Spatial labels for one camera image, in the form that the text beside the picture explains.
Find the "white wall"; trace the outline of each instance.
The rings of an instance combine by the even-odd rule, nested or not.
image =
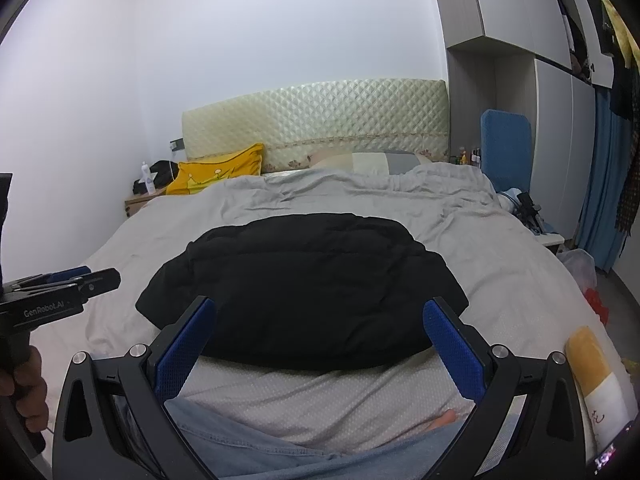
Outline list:
[[[640,303],[640,215],[631,227],[631,236],[626,239],[625,250],[613,270]]]
[[[133,5],[30,0],[0,44],[7,280],[80,264],[125,219],[146,154]]]
[[[350,78],[446,79],[436,0],[137,0],[152,159],[181,114],[233,96]]]

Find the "red plastic bag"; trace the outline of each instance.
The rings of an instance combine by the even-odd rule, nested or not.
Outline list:
[[[584,291],[584,298],[591,305],[593,311],[600,316],[600,322],[606,326],[607,321],[609,321],[609,309],[602,304],[599,293],[592,288],[588,288]]]

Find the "folded black garment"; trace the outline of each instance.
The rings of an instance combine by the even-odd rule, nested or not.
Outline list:
[[[156,272],[136,308],[164,328],[197,296],[218,309],[202,355],[292,370],[393,364],[431,346],[425,302],[468,305],[442,257],[398,222],[329,213],[212,229]]]

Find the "plaid scarf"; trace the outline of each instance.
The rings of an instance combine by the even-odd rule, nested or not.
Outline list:
[[[636,219],[640,205],[640,73],[635,63],[632,64],[631,101],[633,119],[631,129],[630,166],[626,174],[625,185],[618,200],[616,229],[624,234],[631,234],[631,226]]]

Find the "clear plastic bag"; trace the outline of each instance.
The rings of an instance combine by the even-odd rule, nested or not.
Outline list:
[[[587,251],[573,249],[558,253],[558,260],[567,268],[574,277],[575,282],[584,294],[589,288],[596,289],[598,278],[596,276],[596,264]]]

